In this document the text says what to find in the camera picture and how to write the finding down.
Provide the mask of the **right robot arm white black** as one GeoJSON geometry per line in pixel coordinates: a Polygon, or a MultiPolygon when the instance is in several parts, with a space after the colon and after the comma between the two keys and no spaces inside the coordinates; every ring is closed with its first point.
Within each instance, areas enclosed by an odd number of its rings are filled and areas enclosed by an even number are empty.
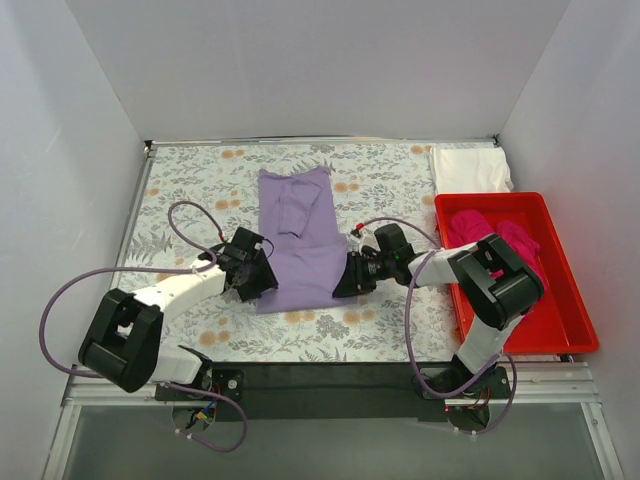
{"type": "Polygon", "coordinates": [[[414,251],[396,223],[376,229],[374,239],[375,247],[362,244],[347,254],[332,296],[342,299],[365,295],[388,279],[406,286],[405,342],[421,390],[441,399],[479,395],[488,386],[488,373],[515,327],[543,298],[545,288],[539,275],[495,233],[462,247],[421,254],[414,251]],[[436,284],[458,285],[474,317],[450,364],[429,378],[420,372],[415,360],[410,307],[414,289],[436,284]]]}

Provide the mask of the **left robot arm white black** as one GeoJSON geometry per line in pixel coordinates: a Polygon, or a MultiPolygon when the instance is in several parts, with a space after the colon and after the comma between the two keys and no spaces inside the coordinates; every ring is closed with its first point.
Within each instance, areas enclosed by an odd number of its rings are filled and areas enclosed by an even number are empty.
{"type": "Polygon", "coordinates": [[[127,393],[150,382],[171,382],[190,399],[205,398],[213,386],[211,360],[163,342],[164,324],[228,291],[249,302],[276,289],[264,242],[263,236],[238,228],[231,240],[199,255],[186,274],[130,293],[110,290],[80,346],[80,364],[127,393]]]}

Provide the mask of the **purple t shirt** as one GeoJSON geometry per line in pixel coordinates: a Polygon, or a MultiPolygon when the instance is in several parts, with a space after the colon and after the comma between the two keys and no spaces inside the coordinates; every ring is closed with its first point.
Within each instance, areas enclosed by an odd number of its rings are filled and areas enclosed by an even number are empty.
{"type": "Polygon", "coordinates": [[[337,308],[356,302],[335,298],[349,250],[336,220],[325,167],[284,176],[258,175],[259,233],[274,245],[269,263],[278,287],[256,301],[260,314],[337,308]]]}

